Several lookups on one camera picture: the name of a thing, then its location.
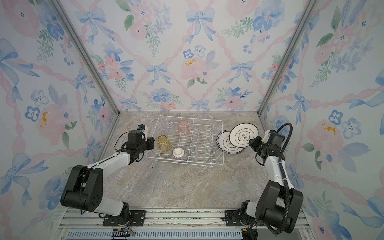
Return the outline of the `clear glass cup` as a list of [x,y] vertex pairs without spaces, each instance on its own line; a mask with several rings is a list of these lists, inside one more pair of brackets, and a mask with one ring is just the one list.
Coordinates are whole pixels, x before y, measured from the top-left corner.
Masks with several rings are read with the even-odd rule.
[[165,128],[167,130],[171,130],[171,129],[173,129],[173,127],[174,127],[174,123],[173,122],[168,121],[168,122],[165,123]]

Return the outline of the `white wire dish rack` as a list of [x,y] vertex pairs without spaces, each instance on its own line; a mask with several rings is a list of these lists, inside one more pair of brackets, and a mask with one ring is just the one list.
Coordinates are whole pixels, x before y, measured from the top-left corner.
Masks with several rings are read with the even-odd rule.
[[[190,126],[189,135],[180,135],[178,124],[181,120],[187,120]],[[174,127],[171,130],[165,128],[165,123],[171,121]],[[182,118],[171,116],[159,116],[154,128],[155,149],[147,151],[146,158],[163,163],[195,165],[213,167],[224,164],[224,152],[217,144],[217,135],[224,131],[223,121],[196,118]],[[168,137],[171,150],[161,152],[157,139],[159,136]],[[174,148],[181,147],[188,154],[185,161],[175,161],[171,158]]]

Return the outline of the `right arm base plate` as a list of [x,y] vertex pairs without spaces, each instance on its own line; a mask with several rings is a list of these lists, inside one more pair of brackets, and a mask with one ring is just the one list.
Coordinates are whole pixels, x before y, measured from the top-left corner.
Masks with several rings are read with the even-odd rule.
[[226,210],[222,221],[225,222],[227,227],[249,228],[251,223],[254,223],[254,228],[264,226],[263,224],[256,222],[255,218],[242,213],[240,209]]

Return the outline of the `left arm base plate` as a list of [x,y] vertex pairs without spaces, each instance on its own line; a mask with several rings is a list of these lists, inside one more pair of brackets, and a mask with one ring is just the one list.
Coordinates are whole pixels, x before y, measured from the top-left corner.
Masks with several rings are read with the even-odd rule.
[[104,217],[104,227],[142,227],[146,218],[145,210],[123,211],[119,216]]

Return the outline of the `pink glass cup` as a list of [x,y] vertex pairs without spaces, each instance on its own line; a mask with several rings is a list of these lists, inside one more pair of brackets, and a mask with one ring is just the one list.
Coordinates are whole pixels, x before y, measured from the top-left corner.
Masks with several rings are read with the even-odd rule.
[[190,126],[187,120],[181,120],[178,124],[178,132],[180,135],[189,135],[190,134]]

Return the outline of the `yellow glass cup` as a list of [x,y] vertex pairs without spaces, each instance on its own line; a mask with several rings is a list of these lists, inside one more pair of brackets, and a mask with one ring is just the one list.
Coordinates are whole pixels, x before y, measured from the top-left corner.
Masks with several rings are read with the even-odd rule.
[[172,148],[168,137],[165,135],[159,136],[157,142],[161,152],[169,152]]

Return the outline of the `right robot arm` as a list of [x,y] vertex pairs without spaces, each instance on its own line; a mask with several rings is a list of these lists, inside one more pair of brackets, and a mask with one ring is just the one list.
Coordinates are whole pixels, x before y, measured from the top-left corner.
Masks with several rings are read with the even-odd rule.
[[239,212],[243,225],[262,224],[275,235],[294,230],[304,200],[286,171],[285,139],[285,136],[269,130],[263,138],[250,140],[250,146],[263,160],[261,165],[266,167],[269,181],[259,200],[243,202]]

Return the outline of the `white plate with clover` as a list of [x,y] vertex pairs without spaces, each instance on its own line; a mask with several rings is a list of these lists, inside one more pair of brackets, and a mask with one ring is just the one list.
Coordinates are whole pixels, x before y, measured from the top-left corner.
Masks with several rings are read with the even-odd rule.
[[240,154],[244,151],[244,148],[238,148],[232,145],[230,142],[231,130],[225,130],[217,135],[217,144],[224,153],[230,155]]

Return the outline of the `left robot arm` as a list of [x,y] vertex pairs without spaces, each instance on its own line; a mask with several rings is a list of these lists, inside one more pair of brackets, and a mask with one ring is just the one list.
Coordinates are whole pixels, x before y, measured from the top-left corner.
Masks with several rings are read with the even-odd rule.
[[148,138],[146,131],[145,125],[138,125],[136,130],[127,132],[127,141],[112,156],[87,166],[73,167],[61,196],[61,205],[97,213],[116,225],[130,223],[133,217],[129,204],[106,197],[104,180],[114,172],[140,162],[145,151],[155,148],[154,138]]

